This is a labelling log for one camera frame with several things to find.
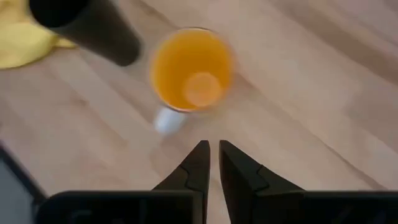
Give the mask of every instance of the white cup handle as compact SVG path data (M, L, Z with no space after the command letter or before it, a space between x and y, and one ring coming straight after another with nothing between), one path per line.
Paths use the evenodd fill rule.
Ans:
M186 118L187 114L185 113L163 107L157 114L154 126L159 133L172 134L181 128Z

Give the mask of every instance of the black cylinder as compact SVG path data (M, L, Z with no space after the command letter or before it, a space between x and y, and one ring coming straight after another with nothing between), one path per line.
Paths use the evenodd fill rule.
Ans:
M139 56L140 43L109 0L29 0L42 26L120 66Z

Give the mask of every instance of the wooden surface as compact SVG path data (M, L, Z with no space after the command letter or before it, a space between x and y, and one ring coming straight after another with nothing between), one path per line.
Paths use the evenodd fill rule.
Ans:
M209 223L228 223L218 171L227 139L305 189L398 189L398 4L394 0L117 0L144 55L119 68L57 50L0 71L0 138L48 194L151 189L201 139L212 146ZM217 30L234 87L169 137L147 58L173 30Z

